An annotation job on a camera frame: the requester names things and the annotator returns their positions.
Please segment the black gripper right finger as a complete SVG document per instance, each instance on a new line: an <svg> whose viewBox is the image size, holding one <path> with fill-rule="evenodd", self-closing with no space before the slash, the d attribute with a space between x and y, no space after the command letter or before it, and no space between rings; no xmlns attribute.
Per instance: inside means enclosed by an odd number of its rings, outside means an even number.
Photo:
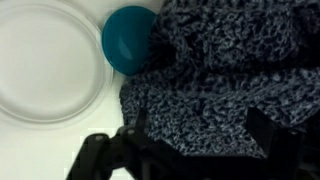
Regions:
<svg viewBox="0 0 320 180"><path fill-rule="evenodd" d="M296 180L304 134L281 128L257 108L249 108L246 129L266 155L270 180Z"/></svg>

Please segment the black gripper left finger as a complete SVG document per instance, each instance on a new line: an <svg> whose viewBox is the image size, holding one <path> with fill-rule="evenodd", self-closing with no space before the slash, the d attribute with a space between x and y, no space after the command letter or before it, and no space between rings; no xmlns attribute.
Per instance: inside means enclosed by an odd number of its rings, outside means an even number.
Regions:
<svg viewBox="0 0 320 180"><path fill-rule="evenodd" d="M147 113L139 109L135 123L120 127L113 137L87 136L66 180L110 180L114 170L125 168L134 180L179 180L172 162L175 152L147 134Z"/></svg>

